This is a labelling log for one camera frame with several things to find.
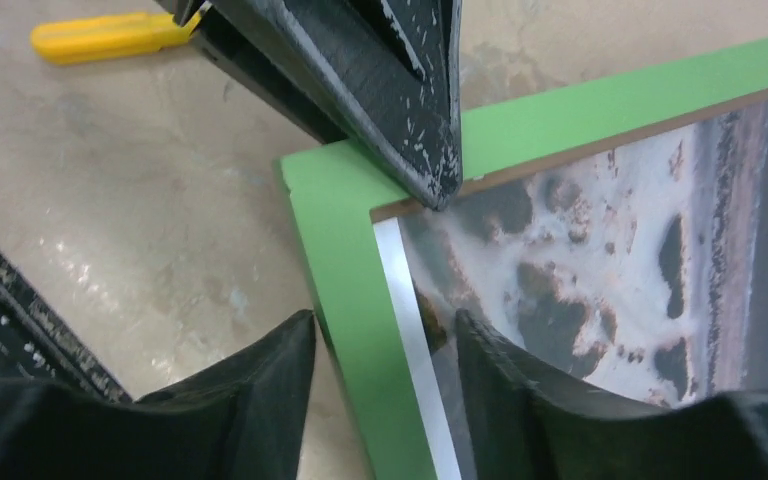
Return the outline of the green picture frame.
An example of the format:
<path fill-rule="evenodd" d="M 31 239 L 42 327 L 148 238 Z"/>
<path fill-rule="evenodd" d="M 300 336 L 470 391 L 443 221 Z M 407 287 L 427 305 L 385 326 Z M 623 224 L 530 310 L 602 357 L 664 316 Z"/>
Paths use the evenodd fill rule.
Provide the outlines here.
<path fill-rule="evenodd" d="M 466 187 L 511 170 L 575 160 L 768 98 L 768 38 L 464 113 Z M 430 365 L 405 340 L 421 326 L 399 326 L 379 254 L 373 212 L 410 199 L 373 167 L 354 142 L 282 158 L 279 175 L 300 239 L 325 344 L 374 479 L 446 479 L 451 443 L 433 440 L 434 399 L 413 381 Z"/>

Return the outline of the yellow handled screwdriver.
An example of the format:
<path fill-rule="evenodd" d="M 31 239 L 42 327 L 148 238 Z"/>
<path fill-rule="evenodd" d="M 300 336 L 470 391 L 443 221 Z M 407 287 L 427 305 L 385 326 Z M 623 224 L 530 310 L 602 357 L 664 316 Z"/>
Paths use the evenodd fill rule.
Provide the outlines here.
<path fill-rule="evenodd" d="M 40 24 L 30 33 L 30 45 L 54 65 L 154 54 L 187 44 L 209 6 L 179 26 L 169 13 L 128 13 Z"/>

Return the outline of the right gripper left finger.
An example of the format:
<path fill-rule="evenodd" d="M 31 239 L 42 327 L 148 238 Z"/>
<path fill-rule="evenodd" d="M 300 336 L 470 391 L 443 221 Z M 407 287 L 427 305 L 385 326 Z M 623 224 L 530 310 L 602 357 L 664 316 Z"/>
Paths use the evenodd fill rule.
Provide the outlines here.
<path fill-rule="evenodd" d="M 314 314 L 301 310 L 134 403 L 0 380 L 0 479 L 293 479 L 316 344 Z"/>

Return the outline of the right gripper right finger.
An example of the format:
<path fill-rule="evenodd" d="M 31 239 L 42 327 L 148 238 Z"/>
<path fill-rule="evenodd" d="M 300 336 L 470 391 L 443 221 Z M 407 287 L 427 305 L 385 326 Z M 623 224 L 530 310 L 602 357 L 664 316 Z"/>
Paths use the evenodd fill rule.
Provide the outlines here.
<path fill-rule="evenodd" d="M 662 408 L 575 378 L 466 310 L 455 327 L 481 479 L 768 479 L 768 391 Z"/>

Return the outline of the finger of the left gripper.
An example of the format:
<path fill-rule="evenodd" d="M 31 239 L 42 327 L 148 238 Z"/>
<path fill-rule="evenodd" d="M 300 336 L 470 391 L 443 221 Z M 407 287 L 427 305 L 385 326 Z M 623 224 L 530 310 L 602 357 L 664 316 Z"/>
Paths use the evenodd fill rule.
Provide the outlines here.
<path fill-rule="evenodd" d="M 322 144 L 347 134 L 229 20 L 207 7 L 191 44 L 214 66 Z"/>
<path fill-rule="evenodd" d="M 457 1 L 214 1 L 425 207 L 463 181 Z"/>

